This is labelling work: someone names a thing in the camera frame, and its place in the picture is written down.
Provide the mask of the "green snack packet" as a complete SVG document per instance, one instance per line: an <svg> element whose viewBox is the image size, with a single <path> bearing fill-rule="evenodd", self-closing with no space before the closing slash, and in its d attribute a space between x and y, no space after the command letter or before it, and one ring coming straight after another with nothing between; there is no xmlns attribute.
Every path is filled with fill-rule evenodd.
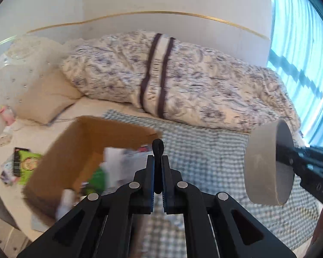
<svg viewBox="0 0 323 258"><path fill-rule="evenodd" d="M98 167L86 182L84 189L87 195L90 193L102 195L106 189L107 175L101 167Z"/></svg>

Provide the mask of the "white tape roll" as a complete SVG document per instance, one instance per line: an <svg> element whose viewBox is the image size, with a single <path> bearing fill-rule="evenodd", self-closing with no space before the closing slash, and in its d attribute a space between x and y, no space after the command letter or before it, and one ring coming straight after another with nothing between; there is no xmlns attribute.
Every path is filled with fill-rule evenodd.
<svg viewBox="0 0 323 258"><path fill-rule="evenodd" d="M292 134L283 120L256 127L248 137L244 155L244 184L256 204L281 206L289 199L294 172L276 160L278 145L294 148Z"/></svg>

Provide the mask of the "white cream tube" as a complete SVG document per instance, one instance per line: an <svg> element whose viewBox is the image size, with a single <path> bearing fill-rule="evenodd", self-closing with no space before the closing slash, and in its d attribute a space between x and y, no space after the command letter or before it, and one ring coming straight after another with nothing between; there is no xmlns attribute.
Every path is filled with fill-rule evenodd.
<svg viewBox="0 0 323 258"><path fill-rule="evenodd" d="M64 215L66 215L71 209L77 205L78 196L73 189L64 189L61 195L60 203L56 209L55 219L59 221Z"/></svg>

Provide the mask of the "clear plastic bag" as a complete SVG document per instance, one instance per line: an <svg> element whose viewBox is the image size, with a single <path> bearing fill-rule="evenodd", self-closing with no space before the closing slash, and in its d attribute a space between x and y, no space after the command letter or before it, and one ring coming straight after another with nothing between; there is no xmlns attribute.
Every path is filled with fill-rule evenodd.
<svg viewBox="0 0 323 258"><path fill-rule="evenodd" d="M100 164L105 174L104 194L115 192L120 186L132 182L136 171L146 167L152 147L144 145L137 150L107 147L104 162Z"/></svg>

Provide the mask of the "brown cardboard box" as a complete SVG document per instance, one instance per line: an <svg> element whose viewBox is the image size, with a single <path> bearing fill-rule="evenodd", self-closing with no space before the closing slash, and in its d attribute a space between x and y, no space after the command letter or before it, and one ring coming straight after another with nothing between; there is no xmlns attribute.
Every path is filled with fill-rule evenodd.
<svg viewBox="0 0 323 258"><path fill-rule="evenodd" d="M99 117L75 119L51 144L23 189L24 200L47 226L55 223L56 209L65 189L80 191L104 161L107 147L138 149L160 138L150 127Z"/></svg>

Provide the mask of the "green black package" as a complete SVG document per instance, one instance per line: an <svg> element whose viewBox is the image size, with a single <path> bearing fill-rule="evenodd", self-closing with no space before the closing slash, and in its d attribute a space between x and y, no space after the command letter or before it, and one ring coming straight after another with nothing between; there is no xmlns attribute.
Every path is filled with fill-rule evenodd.
<svg viewBox="0 0 323 258"><path fill-rule="evenodd" d="M20 185L26 185L43 155L33 153L29 149L14 148L13 175L19 179Z"/></svg>

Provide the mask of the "small card pile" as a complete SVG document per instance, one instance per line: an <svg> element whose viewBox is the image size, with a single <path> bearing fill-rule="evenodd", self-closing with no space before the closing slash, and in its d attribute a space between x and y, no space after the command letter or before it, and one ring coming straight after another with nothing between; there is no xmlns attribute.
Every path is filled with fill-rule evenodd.
<svg viewBox="0 0 323 258"><path fill-rule="evenodd" d="M18 181L18 177L13 173L14 162L12 157L8 158L4 163L2 163L2 172L0 174L0 179L6 186L12 186Z"/></svg>

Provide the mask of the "blue window curtain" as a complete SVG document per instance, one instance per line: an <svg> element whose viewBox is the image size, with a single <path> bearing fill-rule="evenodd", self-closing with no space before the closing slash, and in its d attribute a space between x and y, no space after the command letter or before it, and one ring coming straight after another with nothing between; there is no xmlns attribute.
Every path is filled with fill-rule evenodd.
<svg viewBox="0 0 323 258"><path fill-rule="evenodd" d="M284 82L304 141L323 147L323 20L309 0L271 0L267 66Z"/></svg>

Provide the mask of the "beige pillow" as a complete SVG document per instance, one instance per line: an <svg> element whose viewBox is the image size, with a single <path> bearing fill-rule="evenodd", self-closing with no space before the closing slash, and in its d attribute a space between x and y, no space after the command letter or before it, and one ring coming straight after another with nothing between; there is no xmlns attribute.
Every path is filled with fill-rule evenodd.
<svg viewBox="0 0 323 258"><path fill-rule="evenodd" d="M33 83L14 110L20 119L48 124L82 96L64 74L55 69Z"/></svg>

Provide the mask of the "pink small item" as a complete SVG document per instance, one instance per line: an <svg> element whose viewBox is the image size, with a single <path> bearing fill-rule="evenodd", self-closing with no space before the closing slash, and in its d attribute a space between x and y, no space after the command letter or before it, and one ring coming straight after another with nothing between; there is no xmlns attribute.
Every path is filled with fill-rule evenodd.
<svg viewBox="0 0 323 258"><path fill-rule="evenodd" d="M12 109L6 105L0 109L0 116L7 126L12 125L16 121Z"/></svg>

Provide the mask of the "floral beige duvet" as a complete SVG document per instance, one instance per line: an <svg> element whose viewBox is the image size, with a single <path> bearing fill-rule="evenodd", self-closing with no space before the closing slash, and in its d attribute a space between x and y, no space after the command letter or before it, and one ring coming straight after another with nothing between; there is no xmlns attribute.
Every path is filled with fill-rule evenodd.
<svg viewBox="0 0 323 258"><path fill-rule="evenodd" d="M80 40L61 70L92 99L130 103L161 119L238 132L283 119L300 129L274 71L161 33Z"/></svg>

